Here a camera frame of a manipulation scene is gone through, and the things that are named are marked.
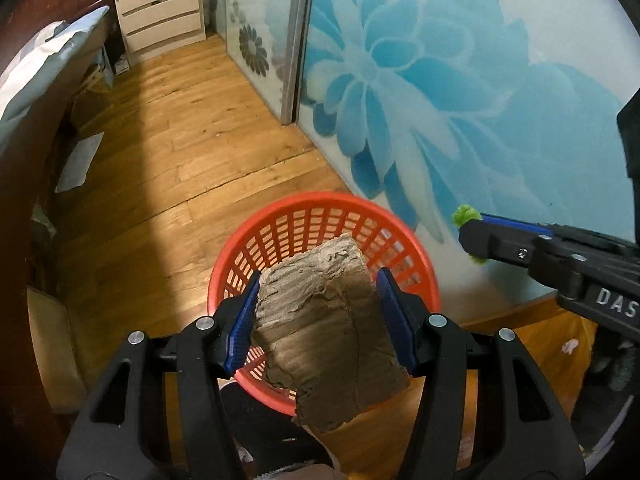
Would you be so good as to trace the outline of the cream bedside drawer cabinet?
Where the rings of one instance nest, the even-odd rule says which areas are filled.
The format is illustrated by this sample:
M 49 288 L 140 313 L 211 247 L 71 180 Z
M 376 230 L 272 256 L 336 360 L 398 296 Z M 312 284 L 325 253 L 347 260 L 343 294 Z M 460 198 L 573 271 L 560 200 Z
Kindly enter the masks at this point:
M 128 62 L 206 39 L 203 0 L 114 0 Z

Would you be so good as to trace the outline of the blue flower sliding door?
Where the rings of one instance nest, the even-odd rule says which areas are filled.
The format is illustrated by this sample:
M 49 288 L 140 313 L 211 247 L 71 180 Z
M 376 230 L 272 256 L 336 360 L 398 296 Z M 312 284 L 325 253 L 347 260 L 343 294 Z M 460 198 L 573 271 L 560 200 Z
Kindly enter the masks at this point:
M 634 239 L 616 119 L 639 88 L 639 0 L 209 1 L 277 118 L 416 233 L 452 318 L 547 292 L 462 250 L 462 205 Z

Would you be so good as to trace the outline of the torn brown cardboard piece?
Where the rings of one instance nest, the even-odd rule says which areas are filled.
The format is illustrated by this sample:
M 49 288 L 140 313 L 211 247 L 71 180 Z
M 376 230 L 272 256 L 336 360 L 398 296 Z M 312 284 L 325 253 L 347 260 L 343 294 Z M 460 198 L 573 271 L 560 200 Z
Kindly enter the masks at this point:
M 265 351 L 266 382 L 294 392 L 295 421 L 322 432 L 410 384 L 366 258 L 348 234 L 265 270 L 252 338 Z

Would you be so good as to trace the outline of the white paper sheet on floor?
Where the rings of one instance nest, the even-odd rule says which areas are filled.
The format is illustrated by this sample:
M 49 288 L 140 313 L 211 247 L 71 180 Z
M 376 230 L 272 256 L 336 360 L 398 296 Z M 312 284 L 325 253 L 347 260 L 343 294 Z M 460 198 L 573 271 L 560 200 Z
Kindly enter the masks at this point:
M 73 188 L 80 188 L 85 184 L 88 171 L 100 147 L 103 136 L 104 133 L 100 132 L 77 142 L 63 166 L 58 184 L 54 190 L 56 194 L 68 192 Z

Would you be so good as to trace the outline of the green fuzzy scrap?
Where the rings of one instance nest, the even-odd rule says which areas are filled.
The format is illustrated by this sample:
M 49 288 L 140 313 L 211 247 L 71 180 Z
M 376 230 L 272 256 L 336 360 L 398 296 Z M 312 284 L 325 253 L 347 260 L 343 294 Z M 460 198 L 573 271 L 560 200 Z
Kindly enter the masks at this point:
M 454 226 L 460 230 L 462 226 L 465 226 L 472 220 L 483 220 L 482 214 L 473 208 L 470 205 L 462 204 L 460 205 L 451 216 L 452 223 Z M 485 258 L 480 258 L 476 255 L 468 255 L 470 259 L 476 264 L 485 264 L 488 260 Z

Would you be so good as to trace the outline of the blue bed sheet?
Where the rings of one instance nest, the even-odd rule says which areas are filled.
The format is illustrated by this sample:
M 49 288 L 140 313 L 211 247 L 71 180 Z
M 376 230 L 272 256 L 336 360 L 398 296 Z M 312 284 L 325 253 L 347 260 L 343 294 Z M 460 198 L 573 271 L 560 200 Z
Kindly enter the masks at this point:
M 46 41 L 26 52 L 1 76 L 1 153 L 29 110 L 43 100 L 64 70 L 84 76 L 102 50 L 110 28 L 108 6 L 100 6 L 73 23 L 54 22 Z

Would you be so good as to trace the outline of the red plastic trash basket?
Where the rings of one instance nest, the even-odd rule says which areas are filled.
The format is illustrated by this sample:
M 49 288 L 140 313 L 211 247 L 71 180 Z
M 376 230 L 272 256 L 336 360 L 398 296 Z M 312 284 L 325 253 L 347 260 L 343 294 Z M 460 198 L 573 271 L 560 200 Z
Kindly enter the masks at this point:
M 208 310 L 241 295 L 254 271 L 262 275 L 276 264 L 343 234 L 350 235 L 366 258 L 373 284 L 378 270 L 389 268 L 399 288 L 419 296 L 427 312 L 440 309 L 431 260 L 413 232 L 386 209 L 348 194 L 315 192 L 280 200 L 254 214 L 224 245 L 208 288 Z M 233 376 L 255 399 L 294 416 L 295 394 L 265 380 L 266 355 L 253 338 L 244 366 Z

